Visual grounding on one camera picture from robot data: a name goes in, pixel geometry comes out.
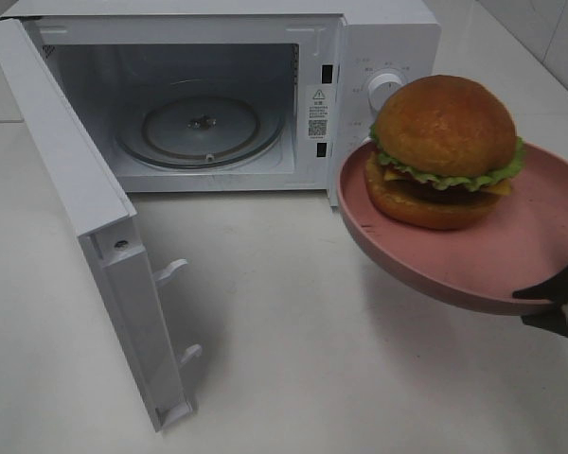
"burger patty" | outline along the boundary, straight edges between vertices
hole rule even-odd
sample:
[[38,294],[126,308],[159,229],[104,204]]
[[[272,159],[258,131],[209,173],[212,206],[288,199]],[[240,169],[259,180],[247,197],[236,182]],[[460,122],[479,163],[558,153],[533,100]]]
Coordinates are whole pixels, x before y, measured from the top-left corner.
[[428,183],[419,183],[410,180],[394,180],[384,182],[384,184],[385,186],[396,187],[412,197],[431,203],[474,204],[489,200],[493,197],[498,197],[487,192],[470,192],[462,186],[453,186],[448,189],[439,190],[434,189]]

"bottom bun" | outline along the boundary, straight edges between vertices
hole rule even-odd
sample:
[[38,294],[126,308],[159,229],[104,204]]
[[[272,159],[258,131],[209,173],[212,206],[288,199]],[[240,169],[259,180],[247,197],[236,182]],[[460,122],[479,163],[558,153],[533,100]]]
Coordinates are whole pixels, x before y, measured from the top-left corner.
[[373,204],[390,218],[428,229],[454,230],[469,227],[485,218],[496,207],[501,196],[485,192],[465,193],[450,201],[429,201],[408,191],[404,180],[386,182],[384,168],[372,152],[365,167],[366,188]]

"top bun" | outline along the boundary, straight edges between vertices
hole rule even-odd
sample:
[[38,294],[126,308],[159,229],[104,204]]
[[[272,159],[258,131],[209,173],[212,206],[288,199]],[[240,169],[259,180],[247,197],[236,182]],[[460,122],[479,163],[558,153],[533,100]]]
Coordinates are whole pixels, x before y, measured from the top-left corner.
[[516,131],[506,107],[477,82],[429,76],[397,90],[374,133],[404,164],[441,176],[477,177],[506,166]]

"sticker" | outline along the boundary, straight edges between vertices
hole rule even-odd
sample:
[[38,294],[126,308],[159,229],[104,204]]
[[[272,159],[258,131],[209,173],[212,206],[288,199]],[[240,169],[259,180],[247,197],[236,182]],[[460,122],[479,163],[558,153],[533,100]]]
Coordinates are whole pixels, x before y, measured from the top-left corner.
[[50,57],[52,55],[52,53],[55,51],[55,46],[54,45],[43,45],[42,51],[44,53],[44,59],[48,60],[48,57]]
[[332,109],[332,86],[309,85],[305,92],[307,113],[307,136],[323,140],[330,134],[330,110]]

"open microwave door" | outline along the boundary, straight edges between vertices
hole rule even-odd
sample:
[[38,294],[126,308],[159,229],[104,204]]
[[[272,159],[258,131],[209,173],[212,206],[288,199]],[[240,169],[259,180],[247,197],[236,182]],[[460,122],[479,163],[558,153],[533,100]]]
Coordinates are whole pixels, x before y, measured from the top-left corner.
[[0,64],[59,193],[147,408],[160,430],[193,411],[181,368],[199,345],[173,351],[157,288],[186,262],[152,272],[136,212],[18,20],[0,22]]

